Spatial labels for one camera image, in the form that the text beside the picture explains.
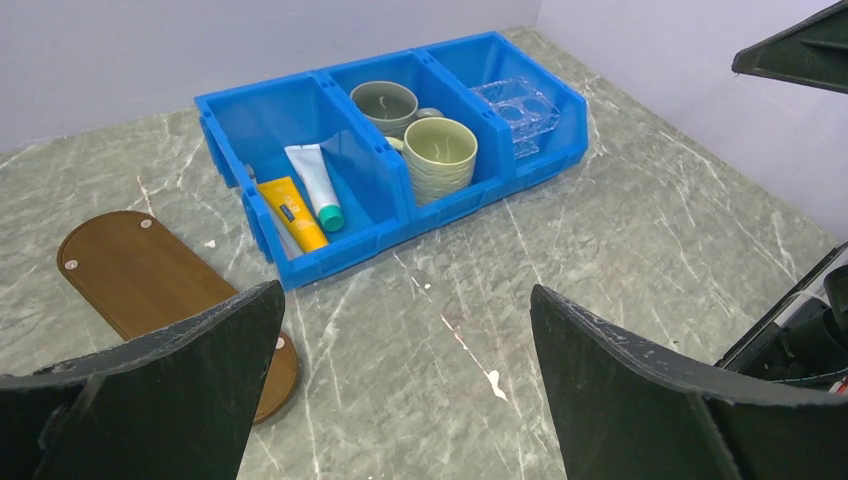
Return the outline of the brown oval wooden tray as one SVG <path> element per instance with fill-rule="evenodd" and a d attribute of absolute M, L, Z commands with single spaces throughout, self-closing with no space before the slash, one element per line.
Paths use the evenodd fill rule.
<path fill-rule="evenodd" d="M 114 211 L 69 233 L 57 267 L 125 341 L 206 311 L 236 289 L 150 214 Z"/>

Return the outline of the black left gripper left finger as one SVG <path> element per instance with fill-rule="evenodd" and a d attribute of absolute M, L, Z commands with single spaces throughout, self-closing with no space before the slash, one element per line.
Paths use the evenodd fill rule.
<path fill-rule="evenodd" d="M 5 479 L 234 479 L 285 311 L 278 281 L 1 378 Z"/>

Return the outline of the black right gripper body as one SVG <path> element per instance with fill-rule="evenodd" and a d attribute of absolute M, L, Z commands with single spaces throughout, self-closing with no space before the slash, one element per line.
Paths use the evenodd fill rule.
<path fill-rule="evenodd" d="M 828 252 L 715 366 L 772 383 L 847 393 L 847 245 Z"/>

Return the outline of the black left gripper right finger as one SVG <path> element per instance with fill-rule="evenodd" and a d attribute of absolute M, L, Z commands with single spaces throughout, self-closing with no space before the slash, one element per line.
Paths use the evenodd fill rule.
<path fill-rule="evenodd" d="M 681 355 L 554 290 L 530 296 L 571 479 L 843 479 L 847 399 Z"/>

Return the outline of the clear glass toothbrush holder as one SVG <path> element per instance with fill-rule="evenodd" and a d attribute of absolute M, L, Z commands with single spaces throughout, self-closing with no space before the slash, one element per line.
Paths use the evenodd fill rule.
<path fill-rule="evenodd" d="M 516 159 L 539 152 L 538 138 L 559 123 L 560 110 L 522 76 L 473 87 L 471 91 L 510 126 Z"/>

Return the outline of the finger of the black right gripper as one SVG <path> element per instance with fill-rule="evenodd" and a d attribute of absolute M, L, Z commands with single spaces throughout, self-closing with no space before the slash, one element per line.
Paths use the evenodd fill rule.
<path fill-rule="evenodd" d="M 739 51 L 731 70 L 845 94 L 847 3 L 839 1 Z"/>

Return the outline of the light green ceramic mug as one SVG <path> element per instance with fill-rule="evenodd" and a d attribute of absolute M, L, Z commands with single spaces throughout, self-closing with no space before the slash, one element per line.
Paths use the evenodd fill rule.
<path fill-rule="evenodd" d="M 386 140 L 406 162 L 418 206 L 470 185 L 479 143 L 464 124 L 444 117 L 422 118 L 412 122 L 401 138 Z"/>

